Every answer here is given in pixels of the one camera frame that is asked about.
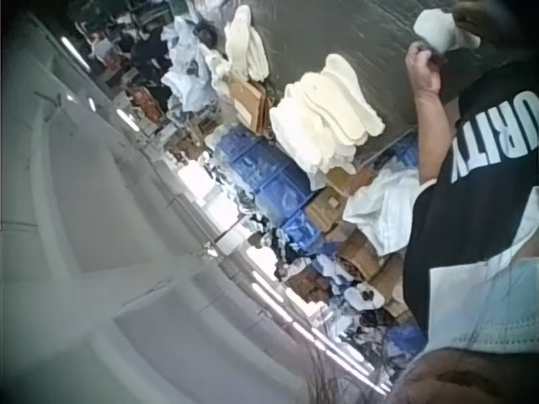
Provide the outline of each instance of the window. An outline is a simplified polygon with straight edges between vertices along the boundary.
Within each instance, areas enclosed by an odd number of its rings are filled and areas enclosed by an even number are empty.
[[[249,247],[247,249],[247,256],[262,269],[268,278],[272,281],[276,281],[277,278],[273,275],[275,272],[275,264],[277,263],[277,257],[275,253],[269,247],[262,247],[260,249],[256,247]]]
[[[197,162],[189,161],[189,164],[178,170],[179,178],[184,182],[189,191],[202,201],[216,186],[215,181]]]
[[[206,205],[204,210],[219,231],[230,229],[239,216],[236,202],[229,199],[224,193],[217,195]]]

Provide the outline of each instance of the hand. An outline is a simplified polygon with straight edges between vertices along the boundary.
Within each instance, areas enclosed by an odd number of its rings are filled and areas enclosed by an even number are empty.
[[[432,51],[421,42],[414,42],[408,49],[406,67],[416,100],[440,95],[440,66],[431,57]]]

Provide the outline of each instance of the black t-shirt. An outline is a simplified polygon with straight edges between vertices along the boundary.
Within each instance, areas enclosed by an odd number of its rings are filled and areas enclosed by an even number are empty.
[[[427,333],[430,270],[488,261],[511,247],[539,184],[539,63],[494,69],[459,98],[461,120],[435,184],[414,204],[404,299]]]

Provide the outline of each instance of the table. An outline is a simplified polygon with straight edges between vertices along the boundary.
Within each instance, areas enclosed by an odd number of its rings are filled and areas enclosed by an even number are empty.
[[[415,124],[404,57],[416,37],[414,21],[425,8],[449,8],[454,0],[230,0],[218,28],[232,20],[239,3],[253,13],[269,59],[270,82],[277,96],[308,71],[320,71],[326,55],[342,55],[355,69],[369,103],[387,125],[359,150],[367,162]],[[444,101],[457,94],[503,58],[496,50],[457,50],[442,69]]]

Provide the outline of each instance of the bundle of cloth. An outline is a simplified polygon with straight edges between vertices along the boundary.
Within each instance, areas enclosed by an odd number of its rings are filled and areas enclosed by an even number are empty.
[[[356,147],[385,128],[367,103],[354,69],[336,54],[326,58],[321,72],[305,73],[287,85],[269,117],[276,140],[311,175],[333,167],[355,173]]]
[[[224,97],[230,95],[231,78],[262,82],[270,74],[268,59],[259,33],[251,25],[251,9],[239,6],[232,22],[225,26],[227,59],[217,50],[200,44],[200,51],[211,72],[211,86]]]
[[[193,27],[193,24],[177,16],[173,24],[167,27],[164,37],[168,46],[171,46],[168,54],[172,66],[161,78],[161,82],[178,97],[184,112],[201,111],[216,101],[210,71]]]

